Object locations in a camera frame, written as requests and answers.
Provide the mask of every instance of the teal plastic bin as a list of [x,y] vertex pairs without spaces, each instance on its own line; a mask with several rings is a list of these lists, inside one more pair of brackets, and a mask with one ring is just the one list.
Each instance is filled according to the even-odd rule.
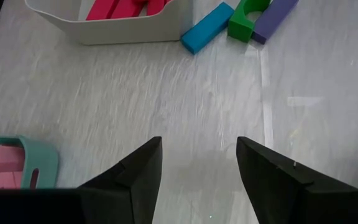
[[24,168],[22,189],[29,189],[33,172],[38,171],[35,185],[37,189],[54,188],[58,172],[58,153],[56,149],[45,142],[34,141],[29,138],[1,137],[0,145],[24,148]]

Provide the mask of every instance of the white marble surface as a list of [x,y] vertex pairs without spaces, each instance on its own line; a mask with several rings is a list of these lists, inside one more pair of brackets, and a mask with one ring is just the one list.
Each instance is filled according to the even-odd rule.
[[[219,3],[196,0],[195,21]],[[257,223],[237,136],[358,187],[358,1],[300,0],[265,47],[225,31],[194,57],[179,42],[78,45],[6,0],[0,134],[54,143],[59,187],[162,136],[154,223]]]

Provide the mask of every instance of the purple block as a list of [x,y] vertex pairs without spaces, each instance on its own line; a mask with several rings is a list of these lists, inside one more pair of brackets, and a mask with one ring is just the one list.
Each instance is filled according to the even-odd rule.
[[265,44],[297,3],[298,0],[273,0],[256,20],[252,39]]

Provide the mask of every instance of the blue block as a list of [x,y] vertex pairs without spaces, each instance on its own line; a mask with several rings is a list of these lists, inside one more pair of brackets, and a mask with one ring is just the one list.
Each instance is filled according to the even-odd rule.
[[181,37],[182,44],[192,54],[196,54],[227,27],[227,23],[233,13],[234,9],[222,2]]

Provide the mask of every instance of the white plastic bin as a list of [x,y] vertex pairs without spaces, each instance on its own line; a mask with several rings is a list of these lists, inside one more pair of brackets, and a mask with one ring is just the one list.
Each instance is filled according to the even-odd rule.
[[171,0],[153,16],[85,21],[95,0],[25,0],[26,5],[86,45],[180,40],[193,26],[193,0]]

